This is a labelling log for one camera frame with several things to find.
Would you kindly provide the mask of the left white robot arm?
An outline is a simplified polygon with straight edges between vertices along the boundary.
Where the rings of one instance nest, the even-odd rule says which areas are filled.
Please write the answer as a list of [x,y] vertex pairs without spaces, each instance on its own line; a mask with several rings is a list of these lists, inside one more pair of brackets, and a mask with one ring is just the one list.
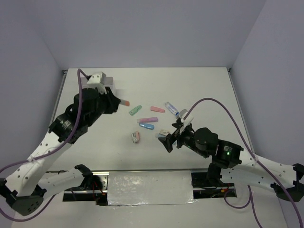
[[43,178],[53,163],[67,151],[102,114],[117,112],[121,100],[109,87],[101,94],[85,88],[76,94],[70,104],[49,126],[48,132],[36,150],[10,176],[0,180],[0,194],[6,203],[22,216],[36,211],[43,201],[73,187],[88,189],[100,187],[100,179],[83,164]]

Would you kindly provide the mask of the orange capped pen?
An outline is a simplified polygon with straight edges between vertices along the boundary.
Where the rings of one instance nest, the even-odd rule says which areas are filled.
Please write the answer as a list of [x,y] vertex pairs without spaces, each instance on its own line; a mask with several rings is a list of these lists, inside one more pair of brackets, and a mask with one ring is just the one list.
[[126,100],[121,99],[121,100],[120,100],[120,105],[124,105],[124,106],[130,106],[130,102],[129,102],[129,101],[126,101]]

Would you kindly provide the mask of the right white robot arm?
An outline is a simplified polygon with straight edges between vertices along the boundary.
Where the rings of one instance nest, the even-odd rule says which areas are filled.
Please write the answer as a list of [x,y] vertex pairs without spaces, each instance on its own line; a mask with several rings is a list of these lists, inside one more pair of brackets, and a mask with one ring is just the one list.
[[300,182],[304,175],[303,165],[285,165],[251,155],[240,145],[220,140],[208,128],[193,131],[188,126],[183,132],[177,129],[158,140],[167,152],[171,152],[176,143],[177,148],[185,146],[203,158],[211,158],[206,178],[212,186],[240,182],[269,190],[286,201],[299,202],[304,196],[304,185]]

